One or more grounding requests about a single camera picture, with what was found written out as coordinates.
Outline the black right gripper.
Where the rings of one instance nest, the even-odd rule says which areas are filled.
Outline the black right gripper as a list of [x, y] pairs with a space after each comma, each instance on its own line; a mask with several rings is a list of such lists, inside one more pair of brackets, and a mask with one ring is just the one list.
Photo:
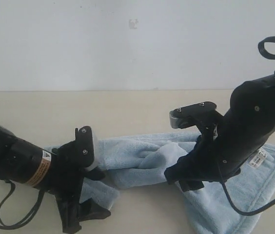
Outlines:
[[226, 182], [240, 174], [240, 164], [221, 158], [213, 150], [213, 139], [199, 135], [194, 148], [166, 168], [164, 176], [169, 184], [178, 182], [183, 192], [204, 188], [204, 182]]

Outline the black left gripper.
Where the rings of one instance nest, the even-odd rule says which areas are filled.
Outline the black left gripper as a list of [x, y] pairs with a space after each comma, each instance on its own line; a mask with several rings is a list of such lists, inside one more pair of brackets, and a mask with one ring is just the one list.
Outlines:
[[[82, 203], [76, 198], [81, 190], [83, 178], [77, 164], [74, 163], [75, 146], [76, 143], [70, 141], [63, 145], [43, 148], [53, 154], [45, 190], [56, 195], [63, 233], [77, 233], [82, 229], [81, 222], [103, 220], [111, 215], [108, 209], [98, 205], [92, 198]], [[105, 179], [105, 173], [99, 168], [94, 168], [86, 171], [85, 177], [92, 181], [101, 181]]]

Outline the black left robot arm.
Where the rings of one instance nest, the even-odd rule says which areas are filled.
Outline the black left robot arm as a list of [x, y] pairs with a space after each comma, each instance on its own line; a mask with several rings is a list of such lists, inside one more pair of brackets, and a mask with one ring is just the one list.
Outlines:
[[81, 201], [84, 180], [100, 181], [104, 177], [98, 167], [96, 137], [90, 126], [76, 128], [73, 141], [46, 150], [0, 125], [0, 180], [10, 185], [11, 193], [17, 183], [39, 192], [37, 201], [25, 217], [12, 225], [0, 220], [1, 230], [15, 230], [27, 225], [38, 212], [45, 194], [54, 196], [62, 231], [66, 234], [77, 233], [82, 221], [109, 217], [110, 211], [93, 198]]

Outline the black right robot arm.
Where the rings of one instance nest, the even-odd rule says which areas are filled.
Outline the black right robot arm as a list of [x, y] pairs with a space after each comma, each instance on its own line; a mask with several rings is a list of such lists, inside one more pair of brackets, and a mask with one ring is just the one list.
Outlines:
[[205, 101], [172, 110], [170, 124], [196, 126], [200, 133], [194, 148], [164, 171], [167, 182], [186, 192], [203, 188], [203, 182], [227, 181], [275, 132], [275, 73], [236, 87], [224, 115]]

